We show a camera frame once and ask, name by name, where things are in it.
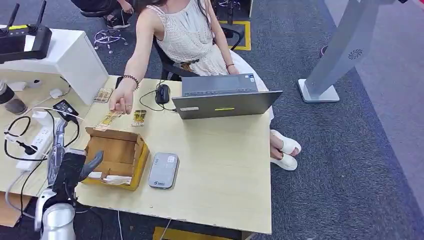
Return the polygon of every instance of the cardboard box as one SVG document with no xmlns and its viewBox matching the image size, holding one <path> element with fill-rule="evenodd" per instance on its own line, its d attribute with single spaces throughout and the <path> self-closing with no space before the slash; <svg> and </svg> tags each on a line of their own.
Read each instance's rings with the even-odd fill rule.
<svg viewBox="0 0 424 240">
<path fill-rule="evenodd" d="M 102 184 L 115 186 L 135 191 L 140 184 L 143 170 L 149 156 L 149 148 L 139 134 L 127 131 L 108 129 L 98 131 L 92 127 L 86 127 L 85 131 L 90 135 L 85 151 L 86 161 L 91 161 L 96 153 L 104 151 L 103 161 L 93 172 L 101 172 L 101 179 L 87 177 L 82 182 L 85 184 Z M 114 185 L 105 183 L 102 179 L 108 175 L 131 177 L 130 184 Z"/>
</svg>

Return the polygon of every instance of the bracelet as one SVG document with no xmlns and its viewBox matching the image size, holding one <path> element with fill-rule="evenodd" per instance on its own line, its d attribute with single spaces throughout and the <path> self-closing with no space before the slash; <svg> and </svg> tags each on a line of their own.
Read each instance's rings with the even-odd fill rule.
<svg viewBox="0 0 424 240">
<path fill-rule="evenodd" d="M 228 67 L 229 66 L 234 66 L 234 63 L 231 63 L 231 64 L 228 64 L 228 65 L 225 65 L 225 67 L 226 67 L 226 69 L 228 70 Z"/>
<path fill-rule="evenodd" d="M 131 75 L 123 75 L 122 76 L 123 79 L 127 78 L 127 79 L 132 79 L 134 80 L 134 82 L 137 84 L 137 86 L 135 87 L 135 89 L 139 89 L 139 81 L 137 80 L 137 78 L 135 78 L 134 76 Z"/>
</svg>

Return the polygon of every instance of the black mouse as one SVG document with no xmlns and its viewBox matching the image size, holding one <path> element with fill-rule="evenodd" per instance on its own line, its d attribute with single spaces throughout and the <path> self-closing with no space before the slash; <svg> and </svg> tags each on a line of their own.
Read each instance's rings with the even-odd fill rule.
<svg viewBox="0 0 424 240">
<path fill-rule="evenodd" d="M 156 90 L 156 103 L 157 104 L 166 104 L 170 101 L 171 89 L 166 84 L 161 84 Z"/>
</svg>

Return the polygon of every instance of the white sandal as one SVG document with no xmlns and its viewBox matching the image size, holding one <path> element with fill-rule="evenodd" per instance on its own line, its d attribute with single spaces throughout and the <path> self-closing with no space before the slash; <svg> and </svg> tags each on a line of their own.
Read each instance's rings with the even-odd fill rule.
<svg viewBox="0 0 424 240">
<path fill-rule="evenodd" d="M 271 163 L 277 164 L 280 168 L 287 170 L 287 171 L 293 171 L 298 167 L 298 161 L 296 159 L 286 153 L 282 153 L 282 159 L 277 160 L 273 157 L 271 157 Z"/>
<path fill-rule="evenodd" d="M 274 130 L 274 129 L 271 129 L 271 133 L 272 135 L 276 136 L 281 141 L 283 141 L 284 144 L 283 144 L 283 147 L 280 149 L 281 152 L 290 155 L 293 153 L 295 148 L 297 148 L 298 150 L 297 154 L 299 154 L 302 151 L 302 147 L 297 141 L 289 137 L 283 136 L 281 133 L 279 133 L 277 130 Z"/>
</svg>

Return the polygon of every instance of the yellow floor tape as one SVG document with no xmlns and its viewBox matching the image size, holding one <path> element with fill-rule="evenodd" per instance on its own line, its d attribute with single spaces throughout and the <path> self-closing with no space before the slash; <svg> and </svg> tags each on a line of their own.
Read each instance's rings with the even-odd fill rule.
<svg viewBox="0 0 424 240">
<path fill-rule="evenodd" d="M 221 24 L 227 24 L 227 21 L 219 21 Z M 233 21 L 232 24 L 244 25 L 244 39 L 246 42 L 246 46 L 237 46 L 235 50 L 252 50 L 251 44 L 251 22 L 250 21 Z"/>
<path fill-rule="evenodd" d="M 160 240 L 164 230 L 165 228 L 163 227 L 158 227 L 158 226 L 155 227 L 152 240 Z M 231 239 L 168 228 L 162 240 L 231 240 Z"/>
</svg>

